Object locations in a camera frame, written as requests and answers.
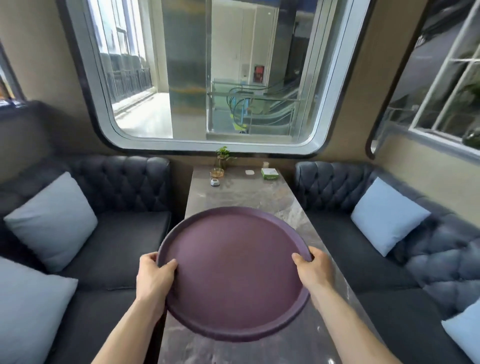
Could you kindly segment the large rounded window frame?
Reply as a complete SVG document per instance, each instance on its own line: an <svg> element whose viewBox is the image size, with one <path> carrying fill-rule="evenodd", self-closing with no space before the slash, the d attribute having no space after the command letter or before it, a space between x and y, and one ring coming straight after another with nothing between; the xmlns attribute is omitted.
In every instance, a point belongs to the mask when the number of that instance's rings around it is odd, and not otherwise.
<svg viewBox="0 0 480 364"><path fill-rule="evenodd" d="M111 149L324 149L375 0L56 0Z"/></svg>

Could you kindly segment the round purple serving tray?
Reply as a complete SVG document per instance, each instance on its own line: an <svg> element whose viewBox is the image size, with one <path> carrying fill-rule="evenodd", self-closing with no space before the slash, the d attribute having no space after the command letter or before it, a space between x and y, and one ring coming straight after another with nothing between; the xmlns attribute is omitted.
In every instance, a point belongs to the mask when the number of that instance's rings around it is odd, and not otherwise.
<svg viewBox="0 0 480 364"><path fill-rule="evenodd" d="M292 260L312 260L300 234L260 209L201 211L180 222L160 245L159 267L177 261L168 312L190 331L224 342L277 333L310 298Z"/></svg>

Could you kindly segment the person's right hand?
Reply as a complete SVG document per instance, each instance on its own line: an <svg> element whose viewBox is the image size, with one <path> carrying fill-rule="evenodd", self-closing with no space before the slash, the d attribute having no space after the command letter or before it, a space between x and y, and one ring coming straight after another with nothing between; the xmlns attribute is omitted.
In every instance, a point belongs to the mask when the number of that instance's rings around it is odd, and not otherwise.
<svg viewBox="0 0 480 364"><path fill-rule="evenodd" d="M333 291L334 271L327 253L314 246L309 246L308 249L312 256L308 272L297 273L303 286L309 291L312 301L318 304L325 293Z"/></svg>

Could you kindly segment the person's left hand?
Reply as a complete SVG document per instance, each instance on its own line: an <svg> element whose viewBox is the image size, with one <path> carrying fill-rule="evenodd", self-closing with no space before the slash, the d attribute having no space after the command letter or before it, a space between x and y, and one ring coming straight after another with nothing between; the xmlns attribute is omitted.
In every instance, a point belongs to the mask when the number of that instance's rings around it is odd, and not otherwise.
<svg viewBox="0 0 480 364"><path fill-rule="evenodd" d="M164 313L166 297L174 278L159 277L162 266L157 265L158 255L158 252L150 252L140 257L135 301L159 318Z"/></svg>

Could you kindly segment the person's right forearm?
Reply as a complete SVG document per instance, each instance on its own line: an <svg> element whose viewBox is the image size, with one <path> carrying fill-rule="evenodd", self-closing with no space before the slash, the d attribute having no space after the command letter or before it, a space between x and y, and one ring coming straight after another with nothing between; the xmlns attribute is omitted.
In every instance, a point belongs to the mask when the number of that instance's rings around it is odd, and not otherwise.
<svg viewBox="0 0 480 364"><path fill-rule="evenodd" d="M402 364L334 288L314 284L308 290L343 364Z"/></svg>

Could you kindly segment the dark framed side window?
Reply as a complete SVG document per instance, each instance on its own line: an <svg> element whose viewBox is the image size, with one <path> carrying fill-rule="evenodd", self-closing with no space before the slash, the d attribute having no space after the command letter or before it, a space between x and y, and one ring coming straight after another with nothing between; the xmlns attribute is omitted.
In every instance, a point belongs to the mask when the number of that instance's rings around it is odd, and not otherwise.
<svg viewBox="0 0 480 364"><path fill-rule="evenodd" d="M480 0L429 0L366 153L402 133L480 162Z"/></svg>

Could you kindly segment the light blue cushion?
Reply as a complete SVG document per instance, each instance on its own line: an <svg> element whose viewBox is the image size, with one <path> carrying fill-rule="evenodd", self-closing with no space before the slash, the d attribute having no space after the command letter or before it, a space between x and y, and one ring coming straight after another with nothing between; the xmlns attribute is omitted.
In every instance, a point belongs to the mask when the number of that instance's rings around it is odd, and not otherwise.
<svg viewBox="0 0 480 364"><path fill-rule="evenodd" d="M0 257L0 364L44 364L77 285Z"/></svg>
<svg viewBox="0 0 480 364"><path fill-rule="evenodd" d="M98 225L77 181L65 172L3 218L48 272L66 268Z"/></svg>
<svg viewBox="0 0 480 364"><path fill-rule="evenodd" d="M380 255L386 257L431 212L380 178L356 204L350 218Z"/></svg>
<svg viewBox="0 0 480 364"><path fill-rule="evenodd" d="M441 325L474 364L480 364L480 298Z"/></svg>

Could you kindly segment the small green plant in vase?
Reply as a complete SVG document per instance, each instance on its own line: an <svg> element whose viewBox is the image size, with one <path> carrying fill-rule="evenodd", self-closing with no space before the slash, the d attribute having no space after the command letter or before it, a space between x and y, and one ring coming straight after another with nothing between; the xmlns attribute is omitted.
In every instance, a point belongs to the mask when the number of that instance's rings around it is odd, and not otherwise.
<svg viewBox="0 0 480 364"><path fill-rule="evenodd" d="M222 146L216 150L217 160L215 162L215 167L226 170L228 163L236 159L236 157L232 156L227 146Z"/></svg>

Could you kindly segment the person's left forearm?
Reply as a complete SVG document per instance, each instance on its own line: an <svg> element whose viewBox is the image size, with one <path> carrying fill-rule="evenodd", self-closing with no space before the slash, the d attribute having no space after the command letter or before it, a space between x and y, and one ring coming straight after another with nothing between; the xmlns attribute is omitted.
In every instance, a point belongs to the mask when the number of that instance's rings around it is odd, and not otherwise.
<svg viewBox="0 0 480 364"><path fill-rule="evenodd" d="M165 301L135 299L91 364L143 364Z"/></svg>

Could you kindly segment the dark tufted leather sofa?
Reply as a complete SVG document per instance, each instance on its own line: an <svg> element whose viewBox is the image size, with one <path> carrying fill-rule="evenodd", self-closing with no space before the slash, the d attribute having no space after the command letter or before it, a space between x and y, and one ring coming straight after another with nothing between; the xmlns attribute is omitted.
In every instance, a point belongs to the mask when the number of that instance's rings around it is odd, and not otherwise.
<svg viewBox="0 0 480 364"><path fill-rule="evenodd" d="M173 227L171 163L161 157L55 156L0 183L0 257L46 274L38 255L3 218L63 173L87 198L98 224L59 276L78 280L42 364L90 364L133 303L141 255L158 251Z"/></svg>
<svg viewBox="0 0 480 364"><path fill-rule="evenodd" d="M442 323L480 299L480 227L368 163L295 168L297 200L388 349L403 364L474 364ZM350 217L376 178L430 212L386 257Z"/></svg>

